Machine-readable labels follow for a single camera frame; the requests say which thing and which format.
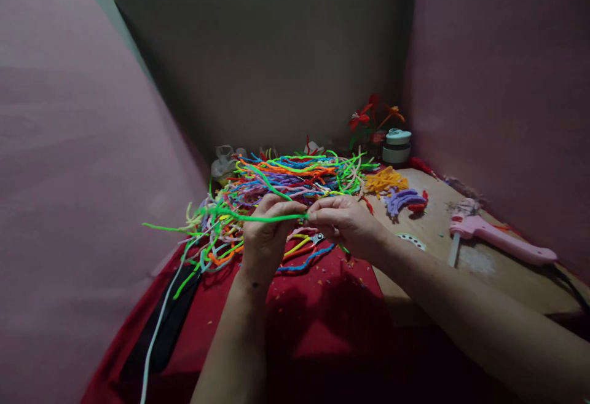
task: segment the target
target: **hand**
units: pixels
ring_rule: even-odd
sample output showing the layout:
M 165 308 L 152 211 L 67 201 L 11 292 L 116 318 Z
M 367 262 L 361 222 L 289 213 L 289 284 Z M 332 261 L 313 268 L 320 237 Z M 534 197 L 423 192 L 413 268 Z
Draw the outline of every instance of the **hand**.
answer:
M 342 244 L 355 257 L 367 259 L 387 229 L 350 195 L 317 200 L 308 210 L 308 222 L 332 243 Z
M 307 206 L 296 201 L 284 201 L 278 195 L 265 195 L 252 217 L 273 218 L 275 216 L 304 213 Z M 242 270 L 253 283 L 268 283 L 277 267 L 283 261 L 287 235 L 293 230 L 296 220 L 261 223 L 244 223 L 244 258 Z

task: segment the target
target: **yellow fuzzy craft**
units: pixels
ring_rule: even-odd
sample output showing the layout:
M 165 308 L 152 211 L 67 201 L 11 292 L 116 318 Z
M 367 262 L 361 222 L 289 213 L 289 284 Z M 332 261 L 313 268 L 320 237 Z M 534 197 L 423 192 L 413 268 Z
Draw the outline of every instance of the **yellow fuzzy craft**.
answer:
M 379 198 L 379 192 L 397 187 L 397 192 L 409 189 L 407 178 L 401 176 L 393 167 L 389 166 L 375 175 L 367 175 L 367 183 L 364 185 L 366 192 L 375 192 Z

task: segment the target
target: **white container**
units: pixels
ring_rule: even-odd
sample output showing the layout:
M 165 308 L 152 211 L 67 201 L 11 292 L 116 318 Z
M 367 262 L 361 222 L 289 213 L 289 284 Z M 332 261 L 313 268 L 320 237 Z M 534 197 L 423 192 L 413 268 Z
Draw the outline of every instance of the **white container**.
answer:
M 385 137 L 385 144 L 381 156 L 389 164 L 402 164 L 410 158 L 412 145 L 411 132 L 401 129 L 390 129 Z

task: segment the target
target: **pile of pipe cleaners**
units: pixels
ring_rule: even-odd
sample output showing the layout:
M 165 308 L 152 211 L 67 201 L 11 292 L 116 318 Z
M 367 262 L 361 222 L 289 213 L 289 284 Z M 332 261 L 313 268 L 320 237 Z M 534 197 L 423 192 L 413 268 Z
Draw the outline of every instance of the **pile of pipe cleaners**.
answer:
M 186 212 L 187 226 L 166 228 L 144 223 L 155 229 L 177 231 L 189 235 L 181 243 L 186 243 L 181 264 L 194 265 L 193 273 L 217 272 L 227 266 L 243 250 L 242 227 L 244 221 L 283 221 L 288 219 L 303 220 L 307 214 L 286 215 L 276 218 L 252 218 L 251 213 L 260 199 L 275 193 L 286 200 L 295 200 L 311 206 L 316 200 L 342 194 L 357 196 L 359 199 L 363 187 L 362 172 L 372 172 L 379 165 L 371 160 L 363 160 L 366 153 L 353 155 L 346 159 L 332 151 L 328 155 L 281 156 L 271 158 L 264 156 L 253 158 L 235 156 L 238 159 L 235 178 L 228 178 L 227 184 L 213 195 L 210 187 L 208 197 L 200 207 L 191 210 L 189 204 Z M 288 239 L 301 240 L 285 253 L 283 264 L 277 273 L 300 274 L 318 261 L 322 255 L 329 253 L 334 245 L 318 250 L 316 243 L 321 235 L 314 228 L 303 228 L 298 224 Z M 198 247 L 192 256 L 189 250 Z M 292 259 L 309 253 L 301 265 L 293 265 Z M 182 291 L 183 285 L 176 292 Z
M 414 213 L 424 212 L 428 205 L 428 193 L 422 191 L 422 196 L 419 196 L 417 191 L 410 189 L 407 178 L 392 167 L 386 167 L 375 175 L 368 175 L 364 189 L 367 192 L 374 192 L 378 199 L 387 194 L 382 201 L 393 220 L 397 218 L 399 211 L 405 205 Z

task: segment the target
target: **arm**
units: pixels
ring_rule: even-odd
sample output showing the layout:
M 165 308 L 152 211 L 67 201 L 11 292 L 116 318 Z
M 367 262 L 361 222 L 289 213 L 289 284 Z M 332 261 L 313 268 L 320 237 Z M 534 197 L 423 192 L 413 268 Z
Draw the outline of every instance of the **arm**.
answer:
M 266 195 L 252 216 L 302 213 L 297 202 Z M 244 257 L 207 353 L 192 404 L 257 403 L 264 395 L 266 296 L 283 259 L 292 221 L 244 225 Z
M 590 344 L 583 339 L 392 235 L 352 197 L 320 200 L 309 212 L 310 223 L 365 255 L 515 393 L 536 402 L 590 399 Z

